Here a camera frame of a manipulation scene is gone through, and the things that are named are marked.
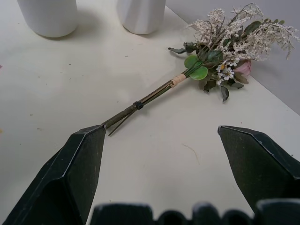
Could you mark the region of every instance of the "bundle of stems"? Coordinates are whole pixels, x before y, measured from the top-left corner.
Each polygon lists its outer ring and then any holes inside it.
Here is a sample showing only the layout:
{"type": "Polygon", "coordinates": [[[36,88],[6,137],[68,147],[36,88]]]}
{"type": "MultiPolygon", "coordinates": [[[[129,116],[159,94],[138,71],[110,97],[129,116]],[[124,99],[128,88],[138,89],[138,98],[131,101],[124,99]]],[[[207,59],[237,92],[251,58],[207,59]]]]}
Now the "bundle of stems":
{"type": "MultiPolygon", "coordinates": [[[[197,66],[194,66],[190,69],[185,70],[183,72],[183,74],[186,76],[186,78],[189,78],[189,75],[191,73],[193,73],[195,70],[197,70],[200,66],[201,66],[200,64],[197,64],[197,66]]],[[[169,80],[168,82],[166,82],[165,84],[163,84],[162,86],[160,86],[155,91],[153,91],[152,93],[150,93],[146,97],[142,98],[138,102],[141,103],[143,106],[147,105],[148,103],[152,102],[154,99],[158,98],[159,96],[161,96],[162,94],[167,92],[169,89],[171,89],[172,84],[173,84],[173,81],[169,80]]],[[[108,119],[107,121],[105,121],[102,125],[104,125],[104,127],[106,129],[108,129],[111,126],[113,126],[114,124],[116,124],[116,123],[120,122],[121,120],[123,120],[119,123],[118,126],[116,126],[116,128],[109,134],[109,136],[111,136],[122,125],[122,123],[124,123],[137,110],[138,110],[137,106],[135,104],[132,104],[131,106],[129,106],[128,108],[126,108],[122,112],[116,114],[115,116],[113,116],[110,119],[108,119]]]]}

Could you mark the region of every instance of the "small white flower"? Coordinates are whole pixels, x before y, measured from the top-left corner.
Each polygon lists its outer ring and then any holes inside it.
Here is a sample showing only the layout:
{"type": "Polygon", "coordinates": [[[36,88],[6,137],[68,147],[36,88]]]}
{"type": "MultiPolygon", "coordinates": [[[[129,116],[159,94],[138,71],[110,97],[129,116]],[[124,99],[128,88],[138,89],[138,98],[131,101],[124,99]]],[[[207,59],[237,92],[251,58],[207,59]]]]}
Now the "small white flower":
{"type": "Polygon", "coordinates": [[[220,85],[222,83],[223,79],[218,79],[217,80],[217,85],[220,85]]]}
{"type": "Polygon", "coordinates": [[[218,67],[216,68],[216,70],[220,73],[220,71],[221,70],[223,70],[223,69],[225,69],[225,67],[226,67],[226,61],[227,60],[225,60],[222,64],[220,64],[220,65],[218,65],[218,67]]]}
{"type": "Polygon", "coordinates": [[[225,76],[225,74],[223,74],[223,73],[218,73],[217,76],[218,76],[219,78],[221,78],[221,77],[225,76]]]}
{"type": "Polygon", "coordinates": [[[230,61],[228,65],[231,67],[232,66],[236,67],[238,65],[239,61],[240,61],[239,58],[235,58],[234,60],[230,61]]]}

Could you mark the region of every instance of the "green leaf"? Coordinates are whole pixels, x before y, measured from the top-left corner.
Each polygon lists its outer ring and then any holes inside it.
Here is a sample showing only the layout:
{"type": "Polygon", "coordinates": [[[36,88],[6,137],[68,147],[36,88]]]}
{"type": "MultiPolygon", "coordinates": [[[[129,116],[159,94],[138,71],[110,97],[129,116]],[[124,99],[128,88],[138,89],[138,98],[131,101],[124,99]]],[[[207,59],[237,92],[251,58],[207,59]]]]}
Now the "green leaf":
{"type": "Polygon", "coordinates": [[[188,69],[190,69],[195,63],[198,61],[197,56],[195,55],[190,55],[184,60],[184,66],[188,69]]]}
{"type": "Polygon", "coordinates": [[[217,85],[216,81],[207,81],[203,90],[208,93],[212,88],[216,87],[216,85],[217,85]]]}
{"type": "Polygon", "coordinates": [[[231,87],[240,89],[240,88],[244,87],[244,85],[241,84],[241,83],[234,83],[234,84],[231,85],[231,87]]]}
{"type": "Polygon", "coordinates": [[[224,81],[223,83],[225,83],[228,86],[232,86],[235,83],[234,79],[229,79],[228,81],[224,81]]]}
{"type": "Polygon", "coordinates": [[[181,48],[181,49],[175,49],[175,48],[168,48],[170,51],[177,53],[177,54],[183,54],[186,52],[185,48],[181,48]]]}
{"type": "Polygon", "coordinates": [[[208,69],[206,67],[200,67],[195,72],[193,72],[190,77],[196,81],[202,80],[207,76],[208,69]]]}
{"type": "Polygon", "coordinates": [[[263,25],[263,24],[266,24],[266,23],[270,23],[270,22],[271,22],[270,19],[265,19],[265,20],[263,21],[262,25],[263,25]]]}
{"type": "Polygon", "coordinates": [[[262,23],[259,21],[254,21],[253,23],[251,23],[249,26],[247,26],[245,28],[245,33],[246,34],[250,34],[251,32],[253,32],[254,30],[256,30],[262,23]]]}
{"type": "Polygon", "coordinates": [[[193,42],[185,42],[183,43],[187,53],[192,53],[193,51],[197,50],[197,46],[193,42]]]}
{"type": "Polygon", "coordinates": [[[241,74],[241,73],[239,73],[239,72],[236,72],[235,74],[234,74],[234,78],[238,81],[238,82],[241,82],[241,83],[249,83],[248,81],[247,81],[247,79],[241,74]]]}
{"type": "Polygon", "coordinates": [[[226,45],[228,45],[229,41],[230,41],[229,39],[224,40],[223,47],[225,47],[226,45]]]}
{"type": "Polygon", "coordinates": [[[229,91],[226,87],[221,86],[221,93],[223,95],[223,102],[225,102],[229,97],[229,91]]]}
{"type": "Polygon", "coordinates": [[[211,51],[207,57],[208,62],[219,62],[223,61],[222,51],[211,51]]]}

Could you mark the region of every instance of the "eucalyptus leaf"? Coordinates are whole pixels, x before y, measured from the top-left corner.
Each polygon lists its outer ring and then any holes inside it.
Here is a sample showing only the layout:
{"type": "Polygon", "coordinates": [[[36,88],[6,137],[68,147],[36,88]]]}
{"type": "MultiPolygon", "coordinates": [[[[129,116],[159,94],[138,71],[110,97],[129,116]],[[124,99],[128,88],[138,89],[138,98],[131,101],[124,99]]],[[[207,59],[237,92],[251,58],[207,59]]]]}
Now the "eucalyptus leaf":
{"type": "Polygon", "coordinates": [[[211,51],[207,57],[208,62],[219,62],[223,61],[223,54],[220,50],[211,51]]]}
{"type": "Polygon", "coordinates": [[[190,55],[184,60],[184,66],[188,69],[190,69],[195,63],[198,61],[197,56],[190,55]]]}
{"type": "Polygon", "coordinates": [[[208,73],[208,69],[206,67],[200,67],[192,74],[190,74],[190,77],[196,81],[199,81],[204,79],[207,76],[207,73],[208,73]]]}
{"type": "Polygon", "coordinates": [[[240,88],[244,87],[244,85],[241,84],[241,83],[234,83],[234,84],[231,85],[231,87],[240,89],[240,88]]]}
{"type": "Polygon", "coordinates": [[[221,93],[223,95],[223,102],[225,102],[229,97],[229,91],[226,87],[221,86],[221,93]]]}
{"type": "Polygon", "coordinates": [[[239,73],[239,72],[236,72],[235,74],[234,74],[234,78],[238,81],[238,82],[241,82],[241,83],[249,83],[248,81],[247,81],[247,79],[241,74],[241,73],[239,73]]]}
{"type": "Polygon", "coordinates": [[[181,49],[176,49],[176,48],[168,48],[170,51],[177,53],[177,54],[183,54],[186,52],[185,48],[181,48],[181,49]]]}
{"type": "Polygon", "coordinates": [[[254,30],[256,30],[262,23],[259,21],[254,21],[253,23],[251,23],[249,26],[247,26],[245,28],[245,33],[246,34],[250,34],[251,32],[253,32],[254,30]]]}
{"type": "Polygon", "coordinates": [[[207,93],[209,93],[209,91],[216,87],[217,83],[216,81],[207,81],[206,85],[204,86],[203,90],[207,93]]]}

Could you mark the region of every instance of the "white vase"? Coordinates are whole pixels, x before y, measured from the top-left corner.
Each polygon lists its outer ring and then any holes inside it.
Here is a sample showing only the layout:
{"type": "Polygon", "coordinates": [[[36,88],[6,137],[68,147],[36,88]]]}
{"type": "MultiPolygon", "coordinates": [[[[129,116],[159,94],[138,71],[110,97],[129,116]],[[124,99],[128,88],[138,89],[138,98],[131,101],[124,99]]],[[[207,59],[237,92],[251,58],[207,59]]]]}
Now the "white vase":
{"type": "Polygon", "coordinates": [[[27,25],[37,34],[58,38],[77,27],[76,0],[18,0],[27,25]]]}
{"type": "Polygon", "coordinates": [[[134,34],[150,34],[163,22],[166,0],[118,0],[121,24],[134,34]]]}

